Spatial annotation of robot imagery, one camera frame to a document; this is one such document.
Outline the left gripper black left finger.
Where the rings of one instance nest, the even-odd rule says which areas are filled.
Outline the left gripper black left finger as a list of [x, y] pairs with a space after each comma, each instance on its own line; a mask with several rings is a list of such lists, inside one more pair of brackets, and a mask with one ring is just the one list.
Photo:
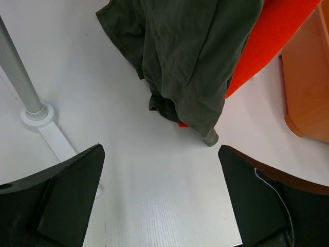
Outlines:
[[1, 246], [82, 246], [104, 160], [97, 144], [1, 185]]

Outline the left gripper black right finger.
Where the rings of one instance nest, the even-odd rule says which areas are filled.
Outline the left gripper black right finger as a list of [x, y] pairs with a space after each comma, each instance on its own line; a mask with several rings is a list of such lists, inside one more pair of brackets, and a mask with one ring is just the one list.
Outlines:
[[242, 246], [328, 246], [328, 187], [222, 145], [218, 151]]

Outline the dark green shorts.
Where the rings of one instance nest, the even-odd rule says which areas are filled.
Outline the dark green shorts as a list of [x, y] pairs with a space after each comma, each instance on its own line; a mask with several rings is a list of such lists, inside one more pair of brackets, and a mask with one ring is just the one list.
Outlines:
[[150, 87], [149, 109], [218, 141], [235, 68], [263, 1], [110, 1], [97, 19]]

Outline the orange shorts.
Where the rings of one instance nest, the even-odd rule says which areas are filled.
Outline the orange shorts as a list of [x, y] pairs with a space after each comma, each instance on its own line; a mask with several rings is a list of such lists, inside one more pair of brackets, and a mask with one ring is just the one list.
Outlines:
[[187, 85], [210, 32], [216, 33], [209, 62], [231, 96], [287, 43], [317, 1], [169, 1], [175, 42], [167, 61], [175, 79]]

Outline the silver white clothes rack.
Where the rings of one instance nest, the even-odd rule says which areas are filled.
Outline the silver white clothes rack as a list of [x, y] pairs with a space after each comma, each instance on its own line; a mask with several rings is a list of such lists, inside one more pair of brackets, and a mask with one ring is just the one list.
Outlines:
[[1, 68], [24, 105], [20, 112], [23, 126], [41, 134], [60, 162], [75, 156], [76, 151], [57, 126], [56, 110], [37, 95], [4, 21], [1, 21]]

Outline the orange plastic basket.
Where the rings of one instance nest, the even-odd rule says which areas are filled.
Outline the orange plastic basket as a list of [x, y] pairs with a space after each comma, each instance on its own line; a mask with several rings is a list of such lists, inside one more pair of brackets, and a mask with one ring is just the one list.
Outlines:
[[321, 1], [281, 53], [285, 122], [298, 137], [328, 142], [328, 1]]

